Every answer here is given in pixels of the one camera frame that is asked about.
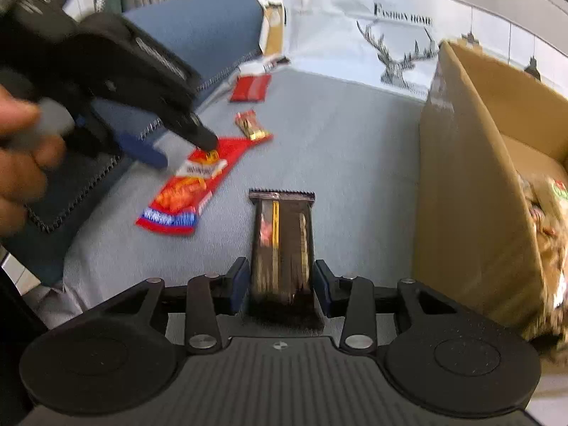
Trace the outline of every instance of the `person's hand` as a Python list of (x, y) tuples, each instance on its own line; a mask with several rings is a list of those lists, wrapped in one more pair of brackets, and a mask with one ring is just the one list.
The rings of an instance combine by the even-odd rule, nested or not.
[[(0, 86), (0, 138), (33, 126), (39, 117), (37, 105), (14, 99)], [(0, 236), (24, 226), (27, 210), (23, 204), (43, 196), (47, 179), (42, 169), (55, 168), (64, 152), (60, 136), (44, 136), (28, 153), (0, 148)]]

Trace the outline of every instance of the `ribbed black plate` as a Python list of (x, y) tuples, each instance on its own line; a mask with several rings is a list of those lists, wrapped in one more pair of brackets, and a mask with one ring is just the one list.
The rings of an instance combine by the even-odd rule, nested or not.
[(384, 379), (374, 361), (339, 352), (331, 339), (234, 338), (218, 354), (189, 358), (175, 382), (132, 410), (71, 417), (36, 408), (23, 426), (483, 426), (538, 424), (516, 411), (450, 419), (417, 407)]

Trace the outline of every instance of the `metal screw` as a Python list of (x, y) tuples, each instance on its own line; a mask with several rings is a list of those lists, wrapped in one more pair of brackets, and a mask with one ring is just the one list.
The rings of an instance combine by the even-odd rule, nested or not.
[(373, 345), (373, 340), (366, 334), (352, 334), (345, 338), (345, 344), (352, 349), (367, 349)]
[(196, 334), (189, 338), (189, 345), (194, 349), (209, 349), (217, 344), (217, 339), (210, 334)]
[(272, 344), (272, 347), (276, 350), (284, 350), (288, 347), (287, 343), (284, 343), (284, 341), (278, 341), (277, 343)]

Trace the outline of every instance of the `blue fabric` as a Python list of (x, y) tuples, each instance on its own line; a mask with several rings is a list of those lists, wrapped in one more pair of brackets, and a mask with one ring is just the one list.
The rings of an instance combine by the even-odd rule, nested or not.
[[(136, 9), (127, 17), (191, 64), (206, 81), (258, 48), (262, 12), (256, 0), (170, 0)], [(203, 90), (196, 105), (215, 86)], [(155, 119), (149, 113), (105, 101), (97, 101), (95, 106), (118, 132), (139, 135)], [(160, 134), (153, 133), (150, 142)], [(112, 168), (53, 233), (43, 233), (28, 222), (22, 233), (2, 243), (43, 284), (55, 284), (62, 278), (65, 253), (77, 231), (130, 163), (124, 158)], [(92, 160), (69, 154), (62, 168), (49, 175), (48, 193), (32, 206), (33, 211), (52, 224), (109, 164), (106, 156)]]

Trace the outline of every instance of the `cardboard box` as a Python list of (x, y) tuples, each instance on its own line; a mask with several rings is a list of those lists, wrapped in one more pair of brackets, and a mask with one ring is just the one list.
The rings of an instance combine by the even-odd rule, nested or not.
[(558, 277), (541, 267), (520, 174), (568, 183), (568, 102), (527, 73), (449, 42), (420, 122), (418, 280), (568, 359)]

